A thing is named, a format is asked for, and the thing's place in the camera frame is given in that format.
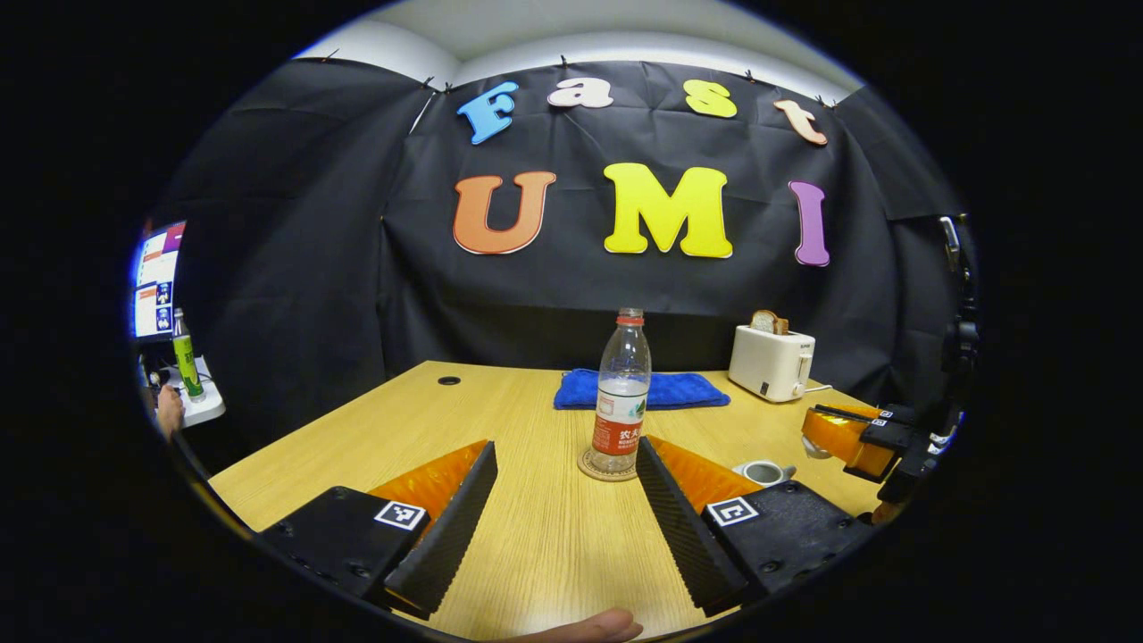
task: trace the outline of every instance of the desk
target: desk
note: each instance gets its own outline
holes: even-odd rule
[[[461,383],[439,385],[446,376]],[[730,396],[729,405],[648,411],[644,433],[728,468],[754,459],[796,465],[794,480],[849,514],[877,507],[879,485],[842,473],[840,460],[808,458],[801,445],[808,407],[856,401],[826,389],[772,404],[725,371],[703,376]],[[262,531],[330,487],[367,492],[490,439],[499,475],[440,610],[427,622],[394,613],[474,640],[537,632],[612,606],[634,612],[642,638],[714,620],[693,606],[639,481],[598,482],[576,467],[591,442],[594,411],[555,411],[560,377],[425,362],[210,484]]]

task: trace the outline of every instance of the letter m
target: letter m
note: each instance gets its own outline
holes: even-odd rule
[[[722,225],[726,175],[721,171],[692,167],[671,195],[642,163],[613,163],[604,168],[604,176],[615,182],[615,233],[604,239],[608,251],[647,249],[647,238],[639,232],[640,215],[661,251],[670,251],[684,222],[687,235],[679,248],[685,254],[726,258],[734,251]]]

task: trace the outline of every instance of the bottle cap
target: bottle cap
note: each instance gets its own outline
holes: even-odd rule
[[[615,318],[616,323],[625,324],[628,327],[642,327],[642,308],[641,307],[621,307],[620,315]]]

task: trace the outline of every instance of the cup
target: cup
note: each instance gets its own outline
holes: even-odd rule
[[[762,485],[764,489],[786,482],[797,472],[798,468],[794,466],[783,468],[769,460],[753,460],[734,468],[734,473],[754,481]]]

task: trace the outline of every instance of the yellow letter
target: yellow letter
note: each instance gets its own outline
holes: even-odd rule
[[[690,108],[701,114],[730,118],[738,113],[738,106],[730,102],[730,90],[718,82],[688,80],[682,83],[682,90],[688,94]]]
[[[669,251],[687,222],[679,248],[692,256],[726,258],[734,246],[722,225],[722,185],[726,175],[709,167],[692,167],[682,174],[674,194],[668,195],[650,169],[638,162],[617,162],[604,168],[615,182],[615,233],[604,239],[613,252],[639,254],[647,238],[639,233],[639,215],[660,251]]]

